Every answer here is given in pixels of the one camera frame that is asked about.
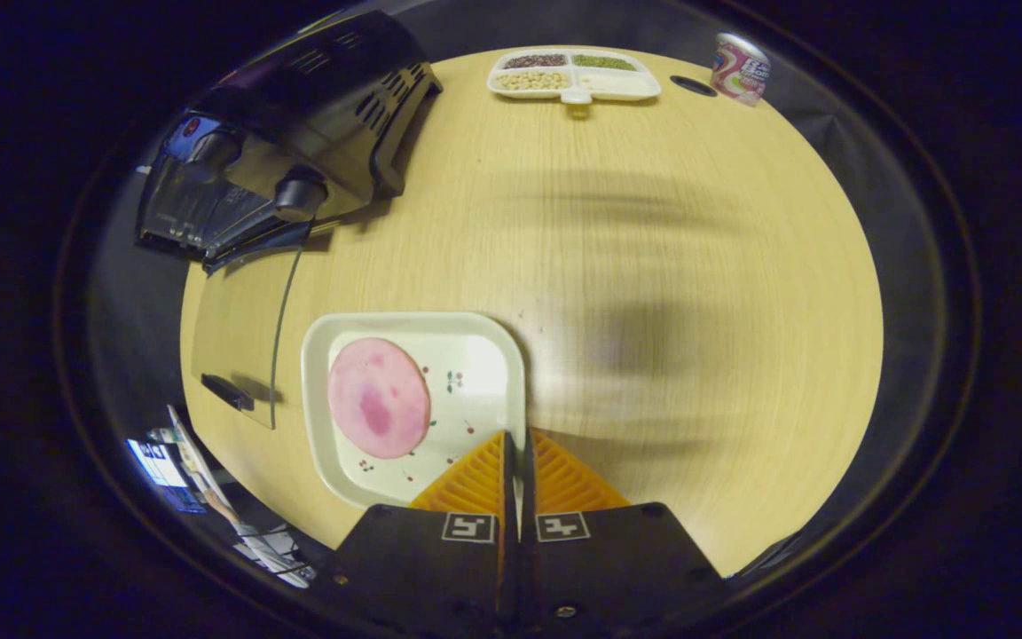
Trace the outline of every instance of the can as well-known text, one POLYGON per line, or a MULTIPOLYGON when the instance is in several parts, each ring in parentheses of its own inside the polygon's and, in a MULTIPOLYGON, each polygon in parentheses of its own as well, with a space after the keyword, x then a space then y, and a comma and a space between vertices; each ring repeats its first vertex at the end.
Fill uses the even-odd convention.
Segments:
POLYGON ((771 76, 771 60, 754 44, 731 33, 716 36, 712 86, 741 104, 754 106, 763 96, 771 76))

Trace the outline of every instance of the black hole in table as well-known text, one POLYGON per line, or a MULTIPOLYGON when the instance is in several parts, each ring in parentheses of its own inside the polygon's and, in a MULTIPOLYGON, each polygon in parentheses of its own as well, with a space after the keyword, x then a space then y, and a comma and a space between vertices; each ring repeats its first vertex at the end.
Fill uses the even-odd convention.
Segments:
POLYGON ((699 93, 701 96, 716 97, 715 89, 710 88, 710 86, 703 84, 703 82, 698 80, 693 80, 693 78, 686 78, 683 76, 669 76, 669 80, 673 82, 677 86, 682 86, 685 89, 689 89, 693 93, 699 93))

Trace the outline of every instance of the small black object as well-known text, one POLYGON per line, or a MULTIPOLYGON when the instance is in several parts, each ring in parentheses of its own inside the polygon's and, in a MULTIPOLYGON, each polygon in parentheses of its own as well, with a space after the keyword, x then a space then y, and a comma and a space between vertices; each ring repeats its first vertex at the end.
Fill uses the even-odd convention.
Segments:
POLYGON ((215 393, 220 400, 231 404, 236 410, 254 410, 254 400, 251 396, 246 395, 231 381, 225 380, 219 375, 202 373, 199 375, 199 383, 215 393))
POLYGON ((450 516, 369 508, 337 548, 333 579, 320 580, 316 588, 324 589, 330 602, 402 635, 490 636, 499 545, 444 541, 450 516))
MULTIPOLYGON (((544 636, 618 636, 628 630, 640 636, 682 610, 716 607, 728 594, 721 575, 663 504, 582 516, 588 538, 531 543, 527 550, 535 599, 522 605, 535 610, 524 618, 539 623, 544 636)), ((539 533, 523 535, 523 541, 539 533)))
POLYGON ((137 242, 212 272, 288 225, 405 191, 393 169, 417 106, 442 86, 401 24, 369 11, 280 45, 179 115, 149 173, 137 242))
POLYGON ((669 80, 673 82, 677 86, 682 86, 685 89, 689 89, 693 93, 699 93, 701 96, 716 97, 716 91, 710 86, 703 84, 703 82, 698 80, 693 80, 693 78, 686 78, 683 76, 669 76, 669 80))

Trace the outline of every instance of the red bean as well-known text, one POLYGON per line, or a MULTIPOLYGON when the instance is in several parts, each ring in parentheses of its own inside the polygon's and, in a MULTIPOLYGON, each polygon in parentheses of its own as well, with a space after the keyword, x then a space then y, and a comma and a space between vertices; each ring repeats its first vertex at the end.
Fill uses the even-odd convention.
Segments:
POLYGON ((567 63, 562 53, 532 54, 532 56, 511 57, 503 69, 560 67, 567 63))

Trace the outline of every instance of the black appliance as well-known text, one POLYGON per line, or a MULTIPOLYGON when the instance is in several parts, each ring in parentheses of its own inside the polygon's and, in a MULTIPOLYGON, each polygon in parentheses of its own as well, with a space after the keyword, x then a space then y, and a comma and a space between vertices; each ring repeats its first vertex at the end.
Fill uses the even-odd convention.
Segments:
POLYGON ((214 272, 401 194, 394 151, 422 98, 440 90, 413 36, 385 13, 306 30, 176 120, 144 188, 139 244, 214 272))

